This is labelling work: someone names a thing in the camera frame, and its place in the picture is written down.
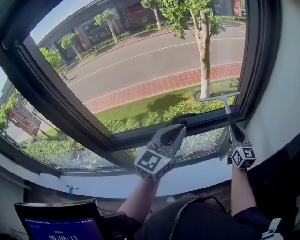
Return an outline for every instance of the sky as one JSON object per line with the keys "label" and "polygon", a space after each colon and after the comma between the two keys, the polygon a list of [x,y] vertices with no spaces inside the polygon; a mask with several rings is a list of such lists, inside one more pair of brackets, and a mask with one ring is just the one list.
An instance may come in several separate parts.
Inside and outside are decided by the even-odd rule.
{"label": "sky", "polygon": [[2,96],[1,90],[6,80],[7,80],[6,74],[3,72],[2,68],[0,67],[0,97]]}
{"label": "sky", "polygon": [[31,31],[35,43],[39,43],[48,32],[72,13],[92,2],[93,0],[63,0]]}

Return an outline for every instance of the window glass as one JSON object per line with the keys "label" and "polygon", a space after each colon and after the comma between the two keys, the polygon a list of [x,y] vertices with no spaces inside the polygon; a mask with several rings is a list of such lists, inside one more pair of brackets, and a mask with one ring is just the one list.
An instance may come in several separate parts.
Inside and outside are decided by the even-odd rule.
{"label": "window glass", "polygon": [[115,168],[55,127],[13,86],[0,68],[0,134],[31,157],[59,170]]}
{"label": "window glass", "polygon": [[[224,128],[218,128],[205,133],[185,137],[180,149],[176,153],[177,161],[193,155],[199,155],[217,147]],[[132,156],[137,157],[141,148],[127,150]]]}
{"label": "window glass", "polygon": [[199,26],[194,26],[190,14],[179,13],[185,17],[181,27],[186,30],[174,32],[169,6],[160,8],[156,19],[140,0],[119,0],[117,5],[64,0],[31,36],[61,80],[117,133],[224,106],[218,100],[196,102],[197,91],[201,91],[197,98],[236,91],[245,44],[245,6],[239,0],[206,2],[210,11],[208,22],[202,24],[209,26],[209,45],[197,40]]}

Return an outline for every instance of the building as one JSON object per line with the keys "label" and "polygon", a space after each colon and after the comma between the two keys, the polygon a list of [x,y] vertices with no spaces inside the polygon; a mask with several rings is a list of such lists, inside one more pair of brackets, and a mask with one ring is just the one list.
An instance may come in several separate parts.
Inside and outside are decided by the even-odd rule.
{"label": "building", "polygon": [[[212,9],[217,15],[233,15],[233,0],[214,0]],[[129,31],[137,33],[145,30],[148,24],[155,24],[155,16],[151,9],[144,9],[141,0],[94,0],[68,16],[53,28],[39,43],[38,47],[48,50],[58,49],[64,62],[69,63],[76,57],[72,48],[63,49],[61,41],[69,33],[77,31],[77,50],[82,53],[92,46],[112,38],[106,24],[95,25],[95,16],[109,10],[115,13],[112,20],[117,35]]]}
{"label": "building", "polygon": [[9,79],[7,79],[1,90],[2,95],[0,97],[0,106],[8,102],[9,97],[14,93],[14,91],[15,91],[14,85],[10,82]]}

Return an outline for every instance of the white wall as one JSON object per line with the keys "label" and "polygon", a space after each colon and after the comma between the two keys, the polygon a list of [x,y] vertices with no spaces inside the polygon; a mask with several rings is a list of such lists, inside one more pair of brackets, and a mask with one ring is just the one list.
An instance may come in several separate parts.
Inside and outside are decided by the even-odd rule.
{"label": "white wall", "polygon": [[[269,158],[300,132],[300,3],[282,2],[282,37],[270,83],[247,126],[256,148],[255,165]],[[126,198],[139,181],[135,175],[116,177],[56,178],[35,174],[17,166],[4,156],[1,165],[8,171],[44,187],[67,192],[66,184],[79,187],[75,194]],[[158,196],[196,190],[230,179],[230,166],[218,158],[192,166],[174,169],[161,181]]]}
{"label": "white wall", "polygon": [[257,165],[300,132],[300,1],[282,1],[282,36],[268,87],[247,126]]}
{"label": "white wall", "polygon": [[14,208],[14,203],[23,202],[23,196],[23,187],[0,176],[0,233],[11,234],[11,229],[26,232]]}

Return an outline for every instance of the black sleeve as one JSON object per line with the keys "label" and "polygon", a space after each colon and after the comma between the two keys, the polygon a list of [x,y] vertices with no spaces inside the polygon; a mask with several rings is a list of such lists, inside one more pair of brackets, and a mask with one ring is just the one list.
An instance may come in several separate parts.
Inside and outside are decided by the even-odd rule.
{"label": "black sleeve", "polygon": [[266,232],[271,221],[257,207],[251,207],[233,216],[239,223],[254,227],[261,234]]}
{"label": "black sleeve", "polygon": [[106,217],[107,230],[116,235],[125,235],[131,239],[134,233],[142,227],[142,224],[125,214],[117,214],[113,217]]}

